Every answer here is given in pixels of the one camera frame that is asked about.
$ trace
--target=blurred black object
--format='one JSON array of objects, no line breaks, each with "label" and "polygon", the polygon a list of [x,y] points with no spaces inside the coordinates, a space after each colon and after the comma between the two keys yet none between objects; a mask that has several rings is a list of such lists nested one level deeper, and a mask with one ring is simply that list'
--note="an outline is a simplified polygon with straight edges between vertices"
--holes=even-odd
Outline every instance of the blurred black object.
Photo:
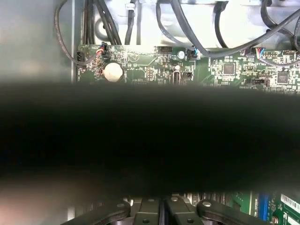
[{"label": "blurred black object", "polygon": [[119,196],[300,183],[297,96],[107,84],[0,93],[2,180],[45,174]]}]

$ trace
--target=black cable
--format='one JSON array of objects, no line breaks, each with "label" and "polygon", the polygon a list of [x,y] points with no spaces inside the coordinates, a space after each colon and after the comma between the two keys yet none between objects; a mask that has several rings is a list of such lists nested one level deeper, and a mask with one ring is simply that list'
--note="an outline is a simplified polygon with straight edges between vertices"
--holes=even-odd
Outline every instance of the black cable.
[{"label": "black cable", "polygon": [[295,26],[295,30],[294,30],[294,45],[295,48],[297,49],[298,52],[300,52],[300,46],[298,44],[298,33],[299,33],[299,27],[300,27],[300,17],[298,18],[297,22],[296,22],[296,26]]},{"label": "black cable", "polygon": [[222,38],[221,31],[220,31],[221,13],[225,10],[227,3],[228,3],[228,1],[218,1],[215,4],[215,7],[214,7],[215,33],[216,33],[216,36],[217,36],[217,40],[220,43],[220,45],[222,46],[222,48],[228,48],[227,45],[225,44],[223,38]]},{"label": "black cable", "polygon": [[131,36],[132,36],[132,29],[135,23],[135,12],[133,10],[128,11],[128,27],[125,36],[125,45],[130,44]]},{"label": "black cable", "polygon": [[83,22],[82,22],[82,44],[86,45],[88,43],[88,10],[89,10],[89,0],[84,0],[83,6]]},{"label": "black cable", "polygon": [[158,1],[156,4],[156,20],[158,23],[158,27],[160,28],[161,32],[163,33],[163,35],[165,35],[168,39],[170,39],[171,41],[175,42],[176,44],[178,44],[179,46],[185,47],[189,50],[195,50],[194,47],[187,45],[179,40],[177,40],[176,38],[173,37],[172,34],[170,34],[163,26],[163,24],[161,23],[161,8],[160,8],[160,2]]},{"label": "black cable", "polygon": [[99,0],[94,0],[94,3],[95,3],[95,5],[96,5],[96,7],[97,7],[97,9],[99,11],[99,14],[100,14],[100,17],[101,17],[104,29],[105,29],[105,31],[107,33],[107,36],[108,36],[108,39],[109,39],[109,41],[110,41],[110,43],[112,45],[115,45],[116,41],[114,39],[113,32],[111,30],[111,27],[109,26],[109,23],[106,20],[105,14],[104,14],[103,9],[102,9],[102,7],[101,7],[101,5],[99,3]]},{"label": "black cable", "polygon": [[[273,29],[274,27],[277,26],[277,23],[275,23],[268,14],[267,6],[269,6],[269,1],[270,0],[263,0],[262,1],[261,17],[262,17],[262,21],[264,22],[264,24],[267,27],[269,27],[270,29]],[[285,28],[282,28],[278,32],[285,35],[285,36],[287,36],[289,38],[290,42],[291,42],[292,48],[295,48],[294,43],[293,43],[293,36],[294,35],[289,30],[287,30]]]},{"label": "black cable", "polygon": [[190,42],[201,52],[201,54],[205,57],[211,57],[211,58],[220,58],[227,55],[231,55],[234,53],[238,53],[244,49],[251,48],[253,46],[256,46],[260,44],[261,42],[267,40],[271,36],[273,36],[276,32],[278,32],[280,29],[282,29],[284,26],[286,26],[288,23],[293,21],[295,18],[300,16],[300,9],[298,9],[296,12],[291,14],[289,17],[287,17],[285,20],[283,20],[278,26],[274,27],[274,29],[270,30],[269,32],[261,35],[260,37],[257,37],[256,39],[249,41],[243,45],[237,46],[235,48],[231,48],[224,51],[218,51],[218,52],[209,52],[207,51],[202,44],[197,39],[196,35],[194,34],[193,30],[191,29],[184,13],[181,8],[179,0],[172,0],[171,2],[172,9],[176,15],[176,18],[180,24],[181,29],[187,36],[187,38],[190,40]]},{"label": "black cable", "polygon": [[107,8],[107,5],[106,5],[105,1],[104,0],[95,0],[95,1],[98,1],[101,8],[103,9],[103,11],[105,13],[105,18],[106,18],[107,22],[109,23],[109,25],[112,29],[112,35],[113,35],[114,39],[116,40],[117,45],[122,45],[122,42],[121,42],[118,30],[117,30],[116,24],[113,20],[113,17],[111,15],[110,11]]},{"label": "black cable", "polygon": [[94,5],[93,0],[88,0],[89,6],[88,6],[88,39],[89,44],[94,45],[95,44],[95,38],[94,38]]},{"label": "black cable", "polygon": [[87,64],[91,63],[95,58],[96,58],[96,55],[93,55],[91,56],[87,61],[85,62],[80,62],[80,61],[77,61],[75,60],[71,54],[68,52],[66,46],[65,46],[65,43],[62,39],[62,36],[61,36],[61,32],[60,32],[60,10],[61,8],[63,7],[63,5],[67,2],[67,0],[63,0],[58,6],[57,8],[55,9],[55,13],[54,13],[54,27],[56,29],[56,35],[57,35],[57,39],[58,39],[58,42],[61,46],[61,49],[63,50],[63,52],[65,53],[65,55],[72,61],[74,62],[75,64],[77,65],[80,65],[80,66],[86,66]]},{"label": "black cable", "polygon": [[142,11],[143,11],[143,5],[138,2],[137,6],[137,21],[136,21],[136,45],[141,45],[141,30],[142,30]]}]

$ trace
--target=microchip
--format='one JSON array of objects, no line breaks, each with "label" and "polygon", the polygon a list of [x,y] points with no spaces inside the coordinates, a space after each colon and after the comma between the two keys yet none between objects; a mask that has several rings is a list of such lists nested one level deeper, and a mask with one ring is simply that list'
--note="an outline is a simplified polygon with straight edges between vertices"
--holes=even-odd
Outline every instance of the microchip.
[{"label": "microchip", "polygon": [[288,83],[289,74],[287,72],[278,72],[277,83]]},{"label": "microchip", "polygon": [[234,64],[233,63],[224,64],[223,74],[234,75]]}]

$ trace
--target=white label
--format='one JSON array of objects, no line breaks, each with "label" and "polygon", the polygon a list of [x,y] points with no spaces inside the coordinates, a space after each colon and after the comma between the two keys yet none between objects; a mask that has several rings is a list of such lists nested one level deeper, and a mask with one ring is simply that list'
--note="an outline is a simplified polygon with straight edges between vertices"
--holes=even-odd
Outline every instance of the white label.
[{"label": "white label", "polygon": [[300,213],[300,204],[296,203],[294,200],[292,200],[289,197],[281,194],[281,201],[284,204],[286,204],[287,206],[291,207],[296,212]]},{"label": "white label", "polygon": [[294,220],[294,219],[291,218],[291,217],[288,217],[288,218],[287,218],[287,222],[288,222],[290,225],[300,225],[296,220]]}]

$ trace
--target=screw hole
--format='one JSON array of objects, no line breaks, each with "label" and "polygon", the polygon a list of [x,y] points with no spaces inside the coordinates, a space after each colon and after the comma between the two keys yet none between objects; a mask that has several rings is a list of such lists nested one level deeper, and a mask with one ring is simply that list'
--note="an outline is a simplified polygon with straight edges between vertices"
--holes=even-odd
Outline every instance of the screw hole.
[{"label": "screw hole", "polygon": [[143,223],[143,224],[148,224],[149,222],[150,222],[150,220],[148,220],[148,219],[143,219],[143,220],[142,220],[142,223]]},{"label": "screw hole", "polygon": [[187,219],[187,222],[188,222],[189,224],[192,224],[192,223],[194,222],[194,220],[193,220],[193,219]]}]

